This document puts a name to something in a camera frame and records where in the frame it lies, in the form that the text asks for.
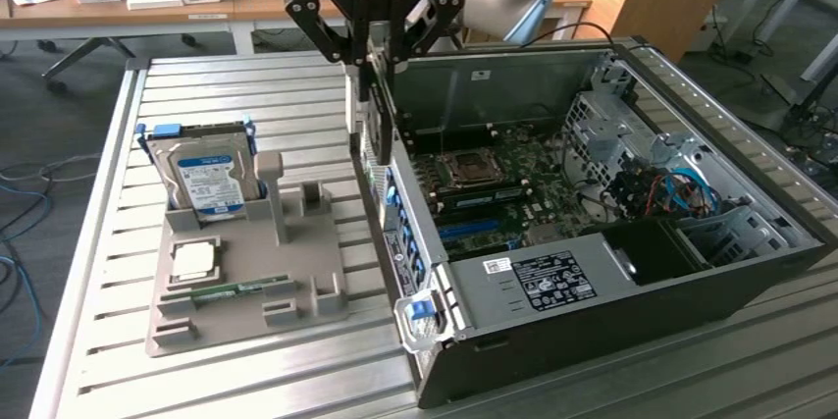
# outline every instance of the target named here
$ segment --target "blue cable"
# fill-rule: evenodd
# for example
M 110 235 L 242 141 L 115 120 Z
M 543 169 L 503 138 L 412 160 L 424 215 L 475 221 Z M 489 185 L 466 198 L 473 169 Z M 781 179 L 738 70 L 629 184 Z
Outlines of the blue cable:
M 713 189 L 710 188 L 710 186 L 705 182 L 705 179 L 702 179 L 702 177 L 698 175 L 698 173 L 693 169 L 679 168 L 679 169 L 674 169 L 670 172 L 670 174 L 673 176 L 689 177 L 690 179 L 693 179 L 698 183 L 698 186 L 701 188 L 702 193 L 706 192 L 710 195 L 711 209 L 713 209 L 713 212 L 717 213 L 718 209 L 719 209 L 719 202 L 718 202 L 717 197 L 715 197 L 715 195 L 713 193 Z M 669 192 L 669 194 L 673 195 L 674 194 L 675 185 L 671 182 L 671 178 L 669 176 L 666 177 L 666 182 L 663 183 L 663 185 L 666 187 L 666 191 Z M 687 202 L 683 201 L 683 199 L 679 196 L 675 195 L 673 197 L 673 201 L 685 210 L 690 209 L 690 206 L 689 206 Z
M 35 312 L 35 332 L 32 334 L 32 338 L 30 339 L 30 342 L 27 342 L 27 345 L 19 348 L 17 351 L 12 354 L 12 356 L 7 358 L 5 362 L 3 362 L 3 364 L 0 365 L 0 373 L 3 373 L 3 370 L 12 364 L 12 362 L 15 362 L 15 360 L 19 357 L 24 355 L 24 353 L 27 353 L 27 350 L 30 350 L 34 347 L 35 343 L 40 339 L 42 322 L 40 322 L 40 311 L 38 310 L 38 301 L 35 298 L 35 289 L 32 287 L 32 281 L 30 280 L 30 275 L 27 274 L 27 271 L 20 265 L 17 265 L 17 262 L 15 262 L 15 260 L 12 260 L 8 257 L 4 257 L 3 255 L 0 255 L 0 262 L 7 264 L 12 270 L 17 270 L 22 276 L 22 279 L 24 280 L 24 286 L 27 287 L 27 294 L 30 295 L 30 300 L 32 301 L 32 308 Z
M 11 236 L 3 237 L 0 239 L 0 242 L 1 242 L 1 241 L 9 241 L 16 237 L 23 236 L 35 226 L 38 226 L 38 224 L 43 221 L 43 219 L 47 217 L 47 214 L 50 213 L 51 204 L 50 204 L 50 197 L 44 195 L 43 193 L 40 193 L 39 191 L 16 190 L 13 188 L 7 187 L 5 185 L 0 185 L 0 190 L 5 190 L 9 193 L 17 193 L 20 195 L 34 195 L 34 196 L 38 196 L 43 200 L 43 212 L 40 212 L 40 216 L 17 233 L 15 233 Z

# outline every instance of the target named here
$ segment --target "gray floor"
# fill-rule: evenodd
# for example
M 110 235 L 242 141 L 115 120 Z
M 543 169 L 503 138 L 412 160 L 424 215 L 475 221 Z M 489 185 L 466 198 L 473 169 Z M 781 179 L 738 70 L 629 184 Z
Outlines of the gray floor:
M 721 13 L 729 12 L 739 1 L 723 0 Z M 754 18 L 749 19 L 739 38 L 730 45 L 731 50 L 743 46 L 759 15 L 758 11 Z M 777 74 L 797 84 L 797 75 L 837 30 L 838 17 L 833 13 L 806 4 L 799 5 L 794 17 L 771 41 L 777 56 L 758 57 L 750 65 L 751 70 Z M 196 38 L 202 44 L 198 49 L 184 46 L 178 36 L 128 39 L 126 44 L 135 53 L 148 57 L 234 53 L 232 40 L 224 33 L 200 34 Z M 268 38 L 291 49 L 308 46 L 292 32 Z M 58 41 L 58 44 L 71 48 L 78 41 Z M 8 48 L 8 43 L 0 44 L 0 49 Z M 62 76 L 71 92 L 66 96 L 55 96 L 44 90 L 39 74 L 56 57 L 40 52 L 32 42 L 22 42 L 16 54 L 0 61 L 0 168 L 22 162 L 50 162 L 74 154 L 98 152 L 103 146 L 119 90 L 122 57 L 107 48 L 98 51 Z M 701 54 L 687 55 L 681 65 L 711 92 L 729 89 L 746 79 L 745 75 L 719 66 Z M 723 103 L 757 113 L 765 107 L 778 106 L 779 99 L 763 94 L 761 89 L 759 83 L 737 88 L 722 97 Z M 835 103 L 837 96 L 838 85 L 830 87 L 827 92 L 830 103 Z M 68 169 L 68 172 L 87 169 L 90 167 L 83 169 L 80 166 Z M 22 187 L 38 189 L 40 185 L 34 182 Z M 58 311 L 91 185 L 91 181 L 59 184 L 52 192 L 50 217 L 13 241 L 50 317 Z M 28 202 L 26 198 L 11 197 L 0 192 L 0 222 L 8 221 Z M 7 298 L 8 293 L 9 288 L 4 285 L 0 288 L 0 300 Z M 27 298 L 22 296 L 12 309 L 0 316 L 0 358 L 27 342 L 32 329 L 32 309 Z M 0 418 L 27 416 L 40 369 L 38 358 L 46 353 L 47 339 L 48 330 L 36 347 L 27 353 L 30 363 L 0 372 Z

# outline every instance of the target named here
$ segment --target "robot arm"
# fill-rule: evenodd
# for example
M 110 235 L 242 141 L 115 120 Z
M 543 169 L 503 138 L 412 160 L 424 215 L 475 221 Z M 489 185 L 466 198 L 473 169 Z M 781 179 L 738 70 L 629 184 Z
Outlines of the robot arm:
M 286 0 L 286 11 L 326 59 L 355 67 L 367 63 L 371 23 L 388 23 L 384 58 L 396 64 L 428 51 L 463 4 L 462 0 L 427 0 L 422 19 L 407 26 L 407 16 L 422 0 L 331 1 L 347 19 L 346 37 L 323 21 L 319 0 Z

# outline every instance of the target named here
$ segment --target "slotted metal table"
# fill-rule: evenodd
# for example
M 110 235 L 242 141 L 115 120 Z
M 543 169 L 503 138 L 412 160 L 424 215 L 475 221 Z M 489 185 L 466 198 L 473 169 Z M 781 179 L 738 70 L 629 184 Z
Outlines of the slotted metal table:
M 747 156 L 806 208 L 834 219 L 829 197 L 765 142 L 654 51 L 639 55 L 726 137 L 750 146 Z M 725 322 L 416 409 L 350 161 L 346 107 L 342 69 L 315 52 L 160 59 L 126 73 L 31 417 L 817 417 L 838 410 L 834 256 Z M 315 178 L 332 192 L 352 314 L 150 358 L 143 341 L 167 196 L 132 130 L 140 122 L 208 124 L 244 114 L 256 122 L 258 147 L 283 152 L 280 186 Z

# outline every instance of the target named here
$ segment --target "office chair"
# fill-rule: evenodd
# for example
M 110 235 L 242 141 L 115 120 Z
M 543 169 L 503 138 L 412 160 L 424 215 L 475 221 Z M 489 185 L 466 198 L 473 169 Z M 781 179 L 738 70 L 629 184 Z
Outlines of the office chair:
M 198 41 L 191 34 L 182 34 L 180 41 L 190 47 L 195 47 L 198 45 Z M 46 80 L 47 90 L 55 93 L 64 93 L 67 91 L 67 84 L 60 80 L 55 80 L 55 76 L 58 76 L 62 71 L 70 68 L 74 64 L 76 64 L 82 58 L 84 58 L 88 54 L 91 54 L 100 46 L 112 47 L 124 57 L 126 59 L 135 58 L 136 56 L 128 49 L 128 47 L 122 43 L 118 38 L 114 37 L 96 37 L 88 38 L 78 47 L 74 49 L 67 56 L 62 58 L 62 60 L 52 65 L 50 70 L 43 73 L 40 76 Z M 55 43 L 52 41 L 38 41 L 38 48 L 42 51 L 55 52 L 58 48 L 55 47 Z

